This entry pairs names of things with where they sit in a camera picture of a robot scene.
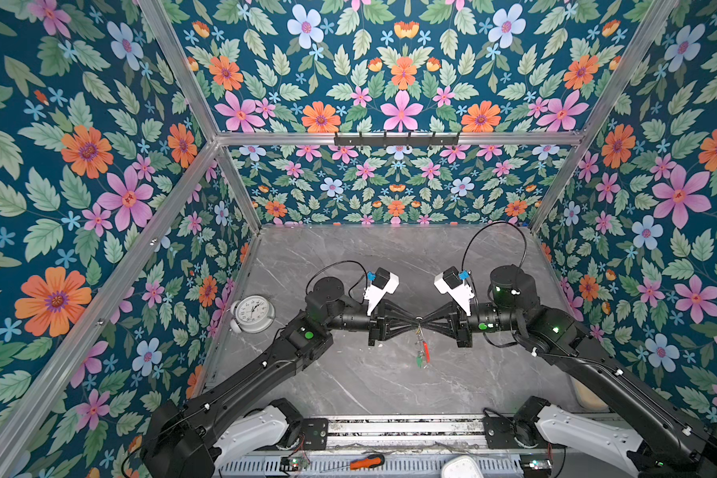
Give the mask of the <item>metal keyring disc red grip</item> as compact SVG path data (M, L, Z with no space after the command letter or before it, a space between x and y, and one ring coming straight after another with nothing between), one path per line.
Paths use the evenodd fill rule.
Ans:
M417 331L415 332L416 336L416 344L418 348L418 353L424 353L425 359L426 359L426 365L425 368L428 367L430 364L430 352L429 352L429 346L426 342L426 339L424 338L423 330L422 328L418 327Z

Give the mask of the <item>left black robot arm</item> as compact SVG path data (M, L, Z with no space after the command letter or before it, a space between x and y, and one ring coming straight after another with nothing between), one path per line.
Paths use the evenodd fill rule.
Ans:
M335 277L308 286L305 308L258 358L183 406L165 404L153 413L139 452L145 468L155 477L211 477L257 449L292 445L302 414L285 398L259 411L256 402L314 364L334 344L336 329L366 332L372 341L416 330L418 318L385 294L370 285L358 302Z

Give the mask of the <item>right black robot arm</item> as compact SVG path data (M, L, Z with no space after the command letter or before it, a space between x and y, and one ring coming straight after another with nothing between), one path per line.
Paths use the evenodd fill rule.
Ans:
M488 299L480 302L469 273L450 267L434 285L452 299L422 319L448 320L449 336L469 348L474 333L509 333L533 357L565 372L616 413L616 428L566 414L532 396L512 417L515 441L574 448L633 477L717 477L717 424L680 411L623 366L569 313L542 304L533 277L516 265L490 274Z

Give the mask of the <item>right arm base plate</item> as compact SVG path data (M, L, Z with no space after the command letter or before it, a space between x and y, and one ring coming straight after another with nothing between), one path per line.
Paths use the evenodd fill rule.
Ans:
M525 422L516 421L513 417L486 409L482 424L485 439L492 449L534 448L538 444L538 438L533 429Z

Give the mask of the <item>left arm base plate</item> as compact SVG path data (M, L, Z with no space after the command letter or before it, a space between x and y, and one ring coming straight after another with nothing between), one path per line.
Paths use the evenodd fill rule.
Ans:
M330 420L328 418L303 418L290 425L285 435L285 450L322 451L327 448Z

